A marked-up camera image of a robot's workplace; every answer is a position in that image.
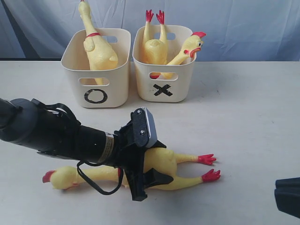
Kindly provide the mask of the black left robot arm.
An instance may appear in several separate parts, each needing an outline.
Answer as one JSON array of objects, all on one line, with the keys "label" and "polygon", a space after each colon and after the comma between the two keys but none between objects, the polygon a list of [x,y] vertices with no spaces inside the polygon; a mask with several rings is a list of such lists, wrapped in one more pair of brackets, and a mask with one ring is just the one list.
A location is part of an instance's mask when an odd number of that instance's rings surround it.
[{"label": "black left robot arm", "polygon": [[113,134],[83,126],[64,104],[45,105],[23,98],[0,102],[0,138],[37,150],[44,156],[77,160],[79,165],[107,165],[127,178],[132,199],[143,201],[146,188],[165,185],[172,177],[158,169],[144,171],[145,153],[162,147],[152,114],[137,108],[130,121]]}]

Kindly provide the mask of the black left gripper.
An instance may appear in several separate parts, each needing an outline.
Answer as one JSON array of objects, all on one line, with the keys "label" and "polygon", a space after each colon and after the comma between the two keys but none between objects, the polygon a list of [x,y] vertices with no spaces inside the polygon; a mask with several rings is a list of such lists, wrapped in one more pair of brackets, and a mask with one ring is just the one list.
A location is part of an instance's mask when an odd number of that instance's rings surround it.
[{"label": "black left gripper", "polygon": [[167,185],[173,181],[173,177],[163,174],[154,168],[143,173],[144,155],[146,149],[167,148],[159,140],[149,142],[146,148],[138,147],[134,142],[132,124],[127,124],[120,130],[114,131],[118,140],[115,166],[118,168],[118,185],[113,193],[119,190],[123,177],[126,176],[132,200],[141,202],[147,198],[144,188],[158,185]]}]

